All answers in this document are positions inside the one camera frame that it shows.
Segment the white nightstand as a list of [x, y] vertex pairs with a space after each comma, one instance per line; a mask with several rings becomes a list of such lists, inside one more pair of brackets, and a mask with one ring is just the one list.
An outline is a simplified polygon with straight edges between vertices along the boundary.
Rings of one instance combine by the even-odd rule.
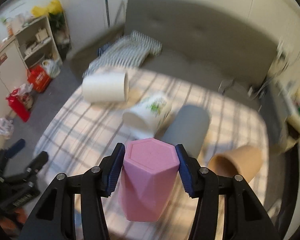
[[287, 151], [296, 144], [300, 145], [300, 114], [280, 81], [275, 81], [273, 89], [275, 107], [281, 125], [280, 143]]

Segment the white cylindrical cup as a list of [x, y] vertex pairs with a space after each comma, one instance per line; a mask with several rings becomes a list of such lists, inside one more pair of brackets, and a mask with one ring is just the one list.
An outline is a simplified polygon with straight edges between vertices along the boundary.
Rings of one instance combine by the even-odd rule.
[[126, 102], [128, 93], [127, 73], [93, 74], [85, 77], [82, 82], [82, 95], [89, 103]]

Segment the white cup green print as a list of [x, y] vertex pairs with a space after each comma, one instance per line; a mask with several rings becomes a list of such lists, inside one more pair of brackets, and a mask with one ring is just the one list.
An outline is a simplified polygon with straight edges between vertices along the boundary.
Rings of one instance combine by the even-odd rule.
[[122, 121], [136, 139], [153, 138], [172, 109], [172, 102], [164, 93], [143, 98], [122, 114]]

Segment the checkered blue white cloth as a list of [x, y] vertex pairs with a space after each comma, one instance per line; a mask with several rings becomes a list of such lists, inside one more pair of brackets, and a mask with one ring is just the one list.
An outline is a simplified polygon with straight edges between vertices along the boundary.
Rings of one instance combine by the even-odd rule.
[[94, 74], [102, 67], [139, 68], [148, 56], [157, 56], [161, 50], [161, 42], [134, 30], [130, 35], [119, 38], [92, 61], [83, 77]]

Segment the grey sofa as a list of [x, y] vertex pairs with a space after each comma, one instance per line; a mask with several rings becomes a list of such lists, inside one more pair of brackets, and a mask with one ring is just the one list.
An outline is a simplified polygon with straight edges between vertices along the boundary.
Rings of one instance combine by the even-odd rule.
[[137, 30], [161, 42], [162, 52], [142, 65], [219, 92], [251, 108], [273, 102], [269, 68], [276, 43], [242, 20], [187, 0], [128, 0], [126, 20], [94, 38], [69, 61], [81, 79], [97, 50]]

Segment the white shelf unit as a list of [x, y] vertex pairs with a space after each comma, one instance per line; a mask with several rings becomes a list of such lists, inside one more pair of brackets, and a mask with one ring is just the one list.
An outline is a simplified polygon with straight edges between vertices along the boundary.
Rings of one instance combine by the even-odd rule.
[[30, 67], [44, 58], [62, 64], [49, 20], [41, 16], [9, 37], [0, 47], [0, 117], [11, 112], [6, 96], [27, 83]]

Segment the grey cylindrical cup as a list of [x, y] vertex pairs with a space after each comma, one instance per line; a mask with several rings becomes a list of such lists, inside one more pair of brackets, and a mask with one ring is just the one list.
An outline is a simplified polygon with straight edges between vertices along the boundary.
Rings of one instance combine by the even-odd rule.
[[160, 140], [173, 146], [182, 144], [189, 156], [198, 158], [209, 125], [210, 115], [206, 109], [185, 105], [181, 107]]

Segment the white door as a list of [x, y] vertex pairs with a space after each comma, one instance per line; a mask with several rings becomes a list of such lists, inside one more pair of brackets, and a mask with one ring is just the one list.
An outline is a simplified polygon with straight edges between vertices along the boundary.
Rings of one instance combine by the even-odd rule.
[[71, 52], [98, 38], [106, 29], [104, 0], [61, 0], [69, 29]]

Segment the brown paper cup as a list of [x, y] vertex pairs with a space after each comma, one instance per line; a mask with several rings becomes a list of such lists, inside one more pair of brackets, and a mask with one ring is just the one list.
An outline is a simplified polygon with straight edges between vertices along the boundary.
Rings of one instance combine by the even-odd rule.
[[248, 183], [257, 175], [263, 164], [262, 151], [251, 145], [216, 153], [207, 167], [215, 174], [230, 177], [240, 174]]

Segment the yellow plastic bag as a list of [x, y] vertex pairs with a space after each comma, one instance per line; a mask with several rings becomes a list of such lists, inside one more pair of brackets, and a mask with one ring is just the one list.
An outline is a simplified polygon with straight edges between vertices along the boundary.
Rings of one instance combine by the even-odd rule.
[[63, 12], [63, 8], [59, 0], [51, 0], [45, 7], [34, 6], [31, 9], [31, 14], [34, 17], [49, 16], [50, 14], [57, 15], [61, 12]]

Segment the pink faceted cup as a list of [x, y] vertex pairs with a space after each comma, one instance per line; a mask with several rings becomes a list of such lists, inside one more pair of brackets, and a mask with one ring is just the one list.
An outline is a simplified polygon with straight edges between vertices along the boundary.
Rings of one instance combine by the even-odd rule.
[[119, 184], [119, 204], [134, 222], [156, 222], [170, 199], [179, 158], [175, 147], [154, 138], [127, 144]]

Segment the red shopping bag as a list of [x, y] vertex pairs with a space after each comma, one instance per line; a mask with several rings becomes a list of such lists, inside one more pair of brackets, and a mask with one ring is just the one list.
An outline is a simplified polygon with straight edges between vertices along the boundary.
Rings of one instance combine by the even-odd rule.
[[52, 79], [48, 76], [45, 69], [40, 64], [37, 64], [27, 71], [27, 80], [33, 85], [33, 89], [36, 92], [42, 93], [47, 89]]

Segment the white plastic bag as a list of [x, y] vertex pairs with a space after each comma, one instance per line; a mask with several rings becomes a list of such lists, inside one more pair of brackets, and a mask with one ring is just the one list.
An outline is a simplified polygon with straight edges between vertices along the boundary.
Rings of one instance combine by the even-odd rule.
[[47, 75], [52, 79], [56, 78], [61, 72], [59, 65], [51, 59], [44, 60], [42, 62], [42, 68], [45, 70]]

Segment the green handled broom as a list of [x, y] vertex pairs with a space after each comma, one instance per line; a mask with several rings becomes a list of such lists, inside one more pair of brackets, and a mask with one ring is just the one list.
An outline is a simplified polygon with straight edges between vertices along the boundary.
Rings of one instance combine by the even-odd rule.
[[106, 7], [107, 26], [108, 28], [110, 28], [111, 24], [110, 24], [110, 14], [109, 14], [109, 4], [108, 4], [108, 0], [104, 0], [104, 1]]

